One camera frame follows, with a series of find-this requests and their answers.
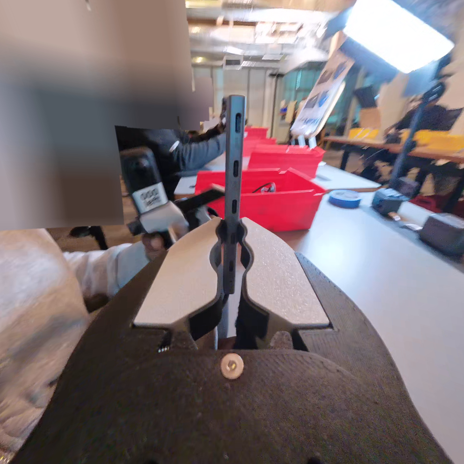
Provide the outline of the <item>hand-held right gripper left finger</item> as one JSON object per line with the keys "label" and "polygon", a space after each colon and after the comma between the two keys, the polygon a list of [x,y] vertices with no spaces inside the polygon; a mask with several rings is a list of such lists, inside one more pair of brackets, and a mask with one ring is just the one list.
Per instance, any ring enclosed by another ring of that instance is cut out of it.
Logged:
{"label": "hand-held right gripper left finger", "polygon": [[188,332],[194,340],[214,331],[222,317],[222,243],[214,217],[168,250],[133,321],[137,328]]}

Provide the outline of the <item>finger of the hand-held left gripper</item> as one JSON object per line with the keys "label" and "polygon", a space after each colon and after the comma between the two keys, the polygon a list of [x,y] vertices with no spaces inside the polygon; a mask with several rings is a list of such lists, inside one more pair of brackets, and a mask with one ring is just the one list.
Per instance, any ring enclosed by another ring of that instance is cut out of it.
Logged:
{"label": "finger of the hand-held left gripper", "polygon": [[175,205],[183,214],[193,213],[196,210],[219,200],[225,196],[225,188],[222,186],[210,186],[209,189],[188,198],[175,200]]}

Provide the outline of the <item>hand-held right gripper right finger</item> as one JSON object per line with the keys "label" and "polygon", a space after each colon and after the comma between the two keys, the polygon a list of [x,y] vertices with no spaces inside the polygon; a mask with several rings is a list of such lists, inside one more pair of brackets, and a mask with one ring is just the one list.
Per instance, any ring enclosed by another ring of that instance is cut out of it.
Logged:
{"label": "hand-held right gripper right finger", "polygon": [[241,220],[242,277],[237,341],[247,348],[270,346],[278,332],[329,328],[329,317],[303,265],[280,237],[249,218]]}

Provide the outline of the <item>slim grey usb hub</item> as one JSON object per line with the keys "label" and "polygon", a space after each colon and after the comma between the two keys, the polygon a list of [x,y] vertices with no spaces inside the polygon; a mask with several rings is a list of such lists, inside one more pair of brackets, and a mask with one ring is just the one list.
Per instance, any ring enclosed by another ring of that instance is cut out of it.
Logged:
{"label": "slim grey usb hub", "polygon": [[246,97],[230,95],[226,106],[223,288],[225,294],[231,295],[235,292],[237,246],[241,235],[240,198]]}

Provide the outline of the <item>red plastic bin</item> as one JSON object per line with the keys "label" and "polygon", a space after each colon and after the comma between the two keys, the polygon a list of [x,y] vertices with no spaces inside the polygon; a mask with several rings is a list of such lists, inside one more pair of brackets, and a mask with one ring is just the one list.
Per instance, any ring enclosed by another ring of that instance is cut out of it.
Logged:
{"label": "red plastic bin", "polygon": [[252,150],[260,145],[276,145],[276,138],[267,137],[268,128],[245,126],[243,141],[243,157],[251,156]]}
{"label": "red plastic bin", "polygon": [[325,189],[292,168],[245,170],[240,217],[272,232],[308,230],[324,194]]}
{"label": "red plastic bin", "polygon": [[281,171],[292,168],[313,179],[325,153],[320,147],[258,144],[250,151],[247,168]]}

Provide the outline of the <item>person's left forearm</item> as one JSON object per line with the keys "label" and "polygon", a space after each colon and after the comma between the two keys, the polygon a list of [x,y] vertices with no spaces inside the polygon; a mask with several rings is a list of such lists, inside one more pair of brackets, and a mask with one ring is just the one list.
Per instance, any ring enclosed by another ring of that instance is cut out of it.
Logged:
{"label": "person's left forearm", "polygon": [[85,300],[112,299],[149,262],[142,242],[113,246],[105,251],[64,252]]}

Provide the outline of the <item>person's left hand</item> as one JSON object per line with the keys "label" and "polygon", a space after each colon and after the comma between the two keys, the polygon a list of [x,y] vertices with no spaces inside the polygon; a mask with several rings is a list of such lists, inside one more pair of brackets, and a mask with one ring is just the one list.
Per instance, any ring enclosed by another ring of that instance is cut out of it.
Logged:
{"label": "person's left hand", "polygon": [[145,233],[142,235],[141,241],[149,262],[159,258],[159,256],[167,252],[169,249],[169,246],[166,244],[165,237],[159,232]]}

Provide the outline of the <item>blue tape roll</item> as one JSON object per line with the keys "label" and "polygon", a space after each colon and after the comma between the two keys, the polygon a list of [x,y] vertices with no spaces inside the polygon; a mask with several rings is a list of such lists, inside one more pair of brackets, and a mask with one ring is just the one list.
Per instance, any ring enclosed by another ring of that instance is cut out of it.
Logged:
{"label": "blue tape roll", "polygon": [[328,203],[343,209],[356,209],[360,206],[362,197],[356,191],[337,189],[328,194]]}

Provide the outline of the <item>black box device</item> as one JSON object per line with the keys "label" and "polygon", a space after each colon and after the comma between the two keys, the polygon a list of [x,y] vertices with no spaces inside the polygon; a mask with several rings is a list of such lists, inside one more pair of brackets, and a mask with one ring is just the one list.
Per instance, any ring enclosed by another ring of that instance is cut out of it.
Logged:
{"label": "black box device", "polygon": [[374,192],[371,207],[383,217],[390,213],[397,213],[404,202],[409,198],[391,188],[381,188]]}

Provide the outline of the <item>person's grey hoodie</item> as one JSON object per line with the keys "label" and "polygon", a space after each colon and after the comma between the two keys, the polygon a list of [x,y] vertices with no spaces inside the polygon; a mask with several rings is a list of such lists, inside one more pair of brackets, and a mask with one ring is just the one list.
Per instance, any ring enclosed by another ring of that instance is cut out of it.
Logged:
{"label": "person's grey hoodie", "polygon": [[89,324],[78,281],[45,229],[0,234],[0,444],[14,454]]}

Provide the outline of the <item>instruction sign board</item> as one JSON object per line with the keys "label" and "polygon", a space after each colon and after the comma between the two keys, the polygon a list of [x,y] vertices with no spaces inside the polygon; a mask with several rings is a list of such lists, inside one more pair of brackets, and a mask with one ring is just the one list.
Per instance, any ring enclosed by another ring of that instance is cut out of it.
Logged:
{"label": "instruction sign board", "polygon": [[315,86],[299,107],[290,134],[292,144],[316,147],[316,136],[324,128],[345,88],[345,79],[354,61],[336,50],[328,59]]}

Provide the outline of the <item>grey box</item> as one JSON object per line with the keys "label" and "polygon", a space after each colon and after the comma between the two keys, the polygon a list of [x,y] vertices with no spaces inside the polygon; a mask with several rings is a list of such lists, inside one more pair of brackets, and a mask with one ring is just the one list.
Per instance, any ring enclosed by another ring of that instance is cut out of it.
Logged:
{"label": "grey box", "polygon": [[464,253],[464,220],[451,213],[429,215],[419,231],[419,239],[446,256]]}

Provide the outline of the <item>black light stand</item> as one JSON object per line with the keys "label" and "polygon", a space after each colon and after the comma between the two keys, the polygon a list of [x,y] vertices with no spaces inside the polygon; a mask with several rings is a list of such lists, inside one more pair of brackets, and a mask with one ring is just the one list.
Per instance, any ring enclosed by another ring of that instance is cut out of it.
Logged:
{"label": "black light stand", "polygon": [[393,166],[390,181],[388,183],[389,188],[395,188],[397,180],[401,177],[401,173],[404,168],[404,164],[410,152],[415,147],[414,136],[421,124],[424,116],[424,112],[427,106],[431,103],[435,103],[438,99],[443,96],[445,91],[445,83],[443,81],[437,81],[429,90],[427,90],[421,97],[420,103],[415,110],[415,113],[411,119],[409,126],[409,135],[403,144],[401,152],[398,154],[395,164]]}

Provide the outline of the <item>long wooden table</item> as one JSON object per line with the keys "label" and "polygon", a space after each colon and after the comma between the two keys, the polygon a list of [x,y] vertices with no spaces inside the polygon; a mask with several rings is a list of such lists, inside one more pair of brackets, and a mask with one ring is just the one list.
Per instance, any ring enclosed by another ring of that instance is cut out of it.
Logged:
{"label": "long wooden table", "polygon": [[[377,151],[387,150],[393,154],[400,154],[403,150],[403,145],[401,144],[388,144],[370,139],[353,139],[341,136],[327,136],[323,139],[323,142],[326,143],[326,148],[328,148],[329,143],[341,145],[341,150],[343,151],[343,156],[340,163],[341,170],[345,170],[351,153],[360,152],[363,149],[372,148],[376,149]],[[448,163],[455,163],[456,165],[463,165],[464,161],[463,150],[453,152],[449,150],[439,150],[427,147],[416,147],[408,155],[418,159],[434,161],[445,160]],[[452,194],[443,207],[443,212],[449,213],[453,212],[463,194],[463,170],[459,169],[457,173],[452,173],[451,176],[458,177],[459,182],[457,183],[455,189],[452,191]]]}

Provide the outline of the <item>row of yellow bins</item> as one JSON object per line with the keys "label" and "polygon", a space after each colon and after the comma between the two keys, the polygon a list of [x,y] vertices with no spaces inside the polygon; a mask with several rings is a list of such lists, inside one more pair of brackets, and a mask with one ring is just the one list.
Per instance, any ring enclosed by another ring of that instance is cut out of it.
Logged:
{"label": "row of yellow bins", "polygon": [[[380,140],[379,130],[371,128],[351,129],[348,138],[351,140]],[[446,131],[420,130],[414,135],[414,141],[419,147],[437,148],[460,151],[464,147],[464,137],[450,135]]]}

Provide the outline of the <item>bright light panel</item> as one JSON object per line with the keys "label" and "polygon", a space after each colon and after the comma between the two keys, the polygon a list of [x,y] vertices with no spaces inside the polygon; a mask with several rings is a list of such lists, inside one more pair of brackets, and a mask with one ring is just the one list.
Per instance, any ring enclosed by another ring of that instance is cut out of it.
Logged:
{"label": "bright light panel", "polygon": [[455,44],[391,0],[358,0],[343,33],[404,74],[449,54]]}

